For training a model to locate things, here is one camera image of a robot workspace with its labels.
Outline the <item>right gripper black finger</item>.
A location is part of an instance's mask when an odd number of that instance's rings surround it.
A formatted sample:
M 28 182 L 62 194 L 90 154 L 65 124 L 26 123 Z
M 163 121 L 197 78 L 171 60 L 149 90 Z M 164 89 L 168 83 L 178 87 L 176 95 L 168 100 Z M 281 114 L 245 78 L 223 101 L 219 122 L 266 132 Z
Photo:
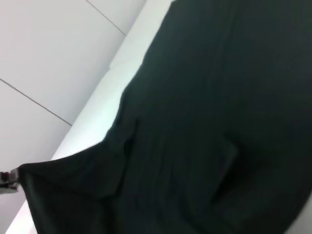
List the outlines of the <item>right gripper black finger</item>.
M 14 194 L 19 187 L 18 169 L 0 173 L 0 194 Z

